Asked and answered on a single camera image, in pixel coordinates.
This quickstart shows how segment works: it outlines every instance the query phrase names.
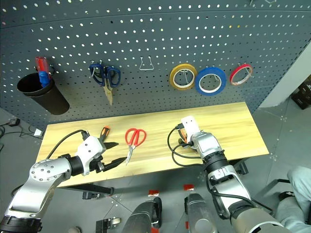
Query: blue marker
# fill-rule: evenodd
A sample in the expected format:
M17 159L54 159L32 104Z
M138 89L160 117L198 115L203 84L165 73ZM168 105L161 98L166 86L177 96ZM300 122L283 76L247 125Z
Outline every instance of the blue marker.
M39 72L39 79L42 84L42 87L46 87L50 83L50 78L47 72L40 71Z

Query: electrical tape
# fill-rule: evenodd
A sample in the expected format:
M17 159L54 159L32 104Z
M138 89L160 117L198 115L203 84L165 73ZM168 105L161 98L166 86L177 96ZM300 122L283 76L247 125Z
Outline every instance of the electrical tape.
M235 75L236 75L237 73L239 73L239 72L240 72L241 70L243 70L243 69L248 70L248 73L247 73L246 77L243 78L242 80L238 81L238 82L234 82L233 79L234 79ZM241 84L245 83L245 82L252 76L252 73L253 73L253 68L252 68L252 66L251 66L250 64L243 64L243 65L237 67L237 68L231 73L230 78L229 78L230 83L231 83L232 85L234 85L234 86L241 85Z
M220 84L213 90L206 90L201 85L202 79L205 76L208 76L208 75L214 75L217 79L220 80ZM205 96L214 96L214 95L219 94L220 92L222 92L224 90L225 84L226 84L225 73L221 69L219 69L217 67L208 67L208 68L202 69L198 73L198 75L197 75L197 77L195 79L195 88L196 88L196 90L200 94L205 95Z

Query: table leg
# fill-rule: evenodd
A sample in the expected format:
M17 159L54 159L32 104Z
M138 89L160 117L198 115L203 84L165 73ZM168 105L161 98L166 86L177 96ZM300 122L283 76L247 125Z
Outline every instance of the table leg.
M234 169L236 170L238 174L245 175L245 174L248 174L248 169L245 164L246 160L247 158L246 159L235 159L235 160L229 161L229 164L231 164L234 167Z
M69 190L77 190L83 192L83 199L91 199L91 198L98 198L102 195L112 195L114 192L114 188L110 187L102 187L98 185L94 185L91 183L85 183L85 184L79 184L79 185L73 185L68 187L63 187L64 189Z

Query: tape roll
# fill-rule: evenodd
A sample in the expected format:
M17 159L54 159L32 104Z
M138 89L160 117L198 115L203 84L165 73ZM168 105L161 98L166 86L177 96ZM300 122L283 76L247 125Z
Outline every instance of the tape roll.
M239 73L241 70L243 69L247 69L248 70L248 73L246 75L245 78L243 78L242 80L238 81L238 82L234 82L233 79L234 79L234 76ZM243 64L242 66L239 66L238 68L236 68L230 75L230 82L232 85L234 86L238 86L238 85L241 85L243 84L244 82L246 82L251 76L252 76L252 73L253 73L253 68L250 64Z
M214 75L216 78L218 78L220 80L220 84L213 90L206 90L202 87L201 85L201 81L202 79L207 76L207 75ZM217 95L218 93L222 92L223 89L225 88L225 84L226 84L226 76L225 73L217 68L217 67L208 67L205 69L202 69L196 79L195 79L195 88L196 90L205 96L214 96Z
M192 80L191 80L188 84L186 84L186 85L179 85L179 84L175 81L176 74L177 74L178 72L182 71L182 70L187 70L187 71L189 71L189 72L192 74L192 76L193 76ZM192 65L187 64L187 63L185 63L185 64L180 64L180 65L175 66L175 67L172 69L172 71L171 71L171 73L170 73L170 84L171 84L172 87L174 87L175 89L184 91L184 90L190 89L190 88L192 88L192 87L194 86L194 79L195 79L195 77L196 77L197 75L198 75L198 72L196 71L196 69L195 69Z

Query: blue tape roll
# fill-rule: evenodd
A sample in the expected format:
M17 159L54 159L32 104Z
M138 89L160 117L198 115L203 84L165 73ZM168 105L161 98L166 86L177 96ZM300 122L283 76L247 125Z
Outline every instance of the blue tape roll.
M204 76L206 75L216 75L220 79L220 85L216 87L214 90L205 90L201 87L200 81L203 79ZM205 69L202 69L198 75L195 78L195 89L202 95L205 96L214 96L217 95L218 93L222 92L225 88L226 84L226 76L225 73L217 68L217 67L208 67Z

